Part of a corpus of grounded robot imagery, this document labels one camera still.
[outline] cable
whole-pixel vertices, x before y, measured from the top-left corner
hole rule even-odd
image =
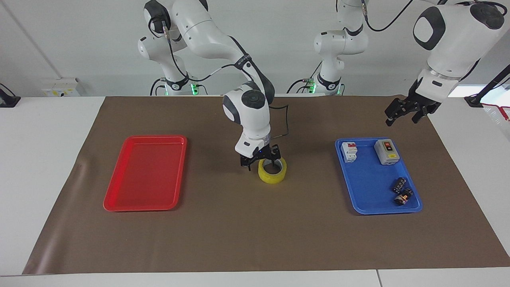
[[[159,17],[159,16],[154,16],[154,17],[152,17],[152,18],[149,20],[148,28],[149,28],[149,31],[150,31],[150,32],[151,32],[151,33],[152,33],[152,34],[153,34],[156,38],[161,38],[162,36],[158,36],[158,35],[156,35],[156,34],[154,33],[154,31],[150,28],[150,24],[152,24],[152,23],[154,22],[154,20],[156,20],[156,19],[158,19],[158,20],[160,20],[160,21],[161,21],[161,19],[160,19],[160,17]],[[177,61],[175,60],[175,56],[174,56],[174,54],[173,54],[173,48],[172,48],[172,44],[171,44],[170,40],[168,40],[168,46],[170,46],[170,54],[172,55],[172,61],[173,61],[173,64],[175,65],[175,67],[177,68],[177,70],[179,71],[179,73],[181,73],[181,75],[182,75],[185,79],[187,79],[187,80],[193,80],[194,82],[203,82],[203,81],[207,80],[208,78],[210,78],[210,77],[211,77],[212,75],[214,75],[215,73],[217,73],[218,71],[220,71],[221,69],[224,69],[224,68],[226,68],[226,67],[230,67],[230,66],[235,66],[234,64],[228,64],[228,65],[222,66],[221,68],[219,68],[219,69],[215,70],[214,72],[210,73],[209,75],[207,75],[207,76],[206,76],[205,78],[203,78],[203,79],[198,79],[198,80],[191,79],[191,78],[189,77],[189,75],[188,75],[187,73],[186,73],[186,74],[184,74],[184,72],[181,70],[181,68],[179,67],[179,65],[177,65]],[[252,77],[251,75],[249,75],[249,74],[248,74],[245,70],[243,70],[243,72],[245,72],[245,74],[247,74],[247,75],[251,78],[251,80],[253,81],[253,77]]]
[[[310,79],[312,79],[315,75],[315,72],[317,72],[317,70],[319,69],[320,67],[320,64],[322,64],[322,61],[320,61],[320,63],[317,65],[317,68],[315,68],[315,71],[312,73],[312,75],[310,76]]]
[[[150,94],[149,95],[152,95],[152,93],[154,92],[154,87],[156,86],[156,84],[158,82],[161,82],[163,81],[164,78],[158,78],[157,80],[155,80],[153,83],[152,83],[152,86],[150,87]]]
[[[508,12],[508,9],[506,8],[506,6],[501,4],[501,3],[492,2],[492,1],[480,1],[480,3],[485,3],[485,4],[489,4],[489,5],[493,5],[493,6],[497,6],[497,7],[502,8],[503,9],[503,16],[505,16],[506,13]]]
[[[398,19],[398,17],[400,17],[402,15],[402,13],[404,13],[404,11],[409,7],[409,5],[413,2],[414,0],[410,0],[405,6],[404,8],[400,11],[400,13],[397,14],[397,16],[388,24],[386,25],[386,27],[382,28],[382,29],[374,29],[372,26],[370,26],[370,23],[368,23],[368,12],[366,10],[366,3],[365,3],[365,0],[361,0],[361,3],[362,3],[362,6],[364,6],[365,8],[363,9],[363,15],[365,17],[365,22],[367,23],[367,26],[374,32],[382,32],[384,30],[386,30],[387,28],[389,28],[391,25],[393,25],[393,23]]]
[[[202,87],[206,91],[206,94],[209,94],[209,93],[207,93],[207,88],[204,85],[196,85],[196,86],[197,87]]]
[[[6,85],[4,85],[4,84],[2,84],[2,83],[0,83],[0,85],[1,85],[2,87],[4,87],[5,89],[7,89],[7,91],[9,91],[9,92],[12,94],[12,96],[14,96],[14,97],[16,96],[16,94],[15,94],[15,93],[13,93],[13,92],[11,91],[11,89],[9,89]]]
[[[284,134],[280,134],[280,135],[276,135],[274,137],[272,137],[271,139],[275,139],[275,138],[279,138],[279,137],[283,137],[283,136],[286,136],[289,134],[289,105],[284,105],[284,106],[281,106],[281,107],[271,107],[269,106],[270,109],[273,109],[273,110],[281,110],[281,109],[285,109],[285,125],[287,126],[287,132],[284,133]]]
[[[303,91],[301,91],[301,93],[304,93],[304,90],[306,90],[306,88],[308,88],[308,86],[303,86],[303,87],[300,87],[299,89],[297,89],[297,92],[296,93],[299,93],[299,90],[303,89]]]
[[[149,24],[147,25],[147,27],[149,28],[150,33],[154,35],[154,37],[156,37],[156,38],[161,38],[161,36],[158,36],[158,35],[154,34],[154,31],[150,28],[150,24],[152,24],[152,22],[154,22],[154,20],[156,20],[156,19],[161,20],[159,16],[154,16],[154,17],[152,17],[152,18],[149,20]]]
[[[340,96],[343,96],[344,92],[345,92],[345,84],[340,84],[340,86],[344,86],[344,89],[342,90],[342,94],[340,95]]]
[[[506,84],[508,82],[508,80],[510,80],[510,77],[508,79],[504,80],[504,82],[502,82],[501,84],[499,84],[499,85],[495,86],[494,88],[492,88],[491,90],[497,89],[497,88],[501,87],[502,85]]]
[[[506,84],[508,81],[510,80],[510,77],[508,77],[508,79],[504,80],[503,82],[501,82],[499,85],[495,86],[494,88],[490,89],[491,91],[494,90],[494,89],[497,89],[499,87],[501,87],[502,85]],[[469,95],[468,97],[472,98],[472,97],[475,97],[479,94],[478,93],[475,93],[475,94],[472,94],[472,95]]]
[[[467,78],[471,72],[473,72],[473,70],[475,70],[476,66],[478,66],[478,63],[480,62],[480,59],[476,60],[475,64],[471,67],[471,69],[469,70],[469,72],[467,74],[464,75],[464,77],[462,77],[459,82],[461,82],[463,79]]]
[[[157,86],[157,87],[156,87],[156,91],[155,91],[155,93],[154,93],[155,95],[158,95],[158,89],[159,89],[159,88],[165,88],[165,86],[164,86],[164,85]]]
[[[299,80],[295,81],[294,83],[292,83],[292,85],[290,85],[290,87],[286,93],[290,93],[290,90],[292,89],[292,87],[294,87],[297,83],[303,82],[303,81],[304,81],[303,79],[299,79]]]
[[[172,61],[173,61],[173,64],[175,65],[175,67],[177,68],[177,70],[179,71],[179,73],[181,73],[181,75],[183,75],[183,77],[185,77],[186,79],[188,80],[193,80],[193,82],[203,82],[205,80],[207,80],[208,78],[210,78],[212,75],[214,75],[215,73],[219,72],[221,69],[224,69],[226,67],[231,67],[231,66],[235,66],[234,64],[228,64],[228,65],[225,65],[225,66],[222,66],[221,68],[218,68],[216,69],[214,72],[210,73],[209,75],[207,75],[205,78],[203,79],[198,79],[198,80],[195,80],[195,79],[191,79],[189,77],[189,75],[186,73],[184,74],[183,71],[181,70],[181,68],[179,68],[179,65],[177,65],[177,61],[175,60],[175,56],[173,55],[173,49],[172,49],[172,44],[170,42],[168,42],[168,45],[170,46],[170,54],[172,55]]]

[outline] power socket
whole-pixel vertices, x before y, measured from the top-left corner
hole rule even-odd
[[[41,90],[47,97],[81,97],[85,92],[76,78],[62,78],[47,82]]]

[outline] white table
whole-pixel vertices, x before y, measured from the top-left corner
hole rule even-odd
[[[0,274],[21,274],[103,100],[24,98],[14,109],[0,109]],[[510,253],[510,142],[483,109],[469,108],[462,99],[448,99],[430,118]],[[509,281],[510,268],[482,268],[11,276],[0,277],[0,286],[508,286]]]

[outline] white circuit breaker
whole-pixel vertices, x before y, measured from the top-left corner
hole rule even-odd
[[[356,143],[354,141],[344,141],[342,143],[341,151],[345,162],[353,162],[356,160],[356,153],[358,152],[358,148],[356,147]]]

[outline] yellow tape roll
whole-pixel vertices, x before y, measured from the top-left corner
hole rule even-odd
[[[280,167],[280,171],[277,174],[270,174],[265,169],[264,166],[271,164],[271,160],[264,159],[259,160],[259,177],[265,183],[275,184],[281,182],[285,178],[285,174],[287,173],[287,163],[283,158],[277,159],[274,161],[274,164]]]

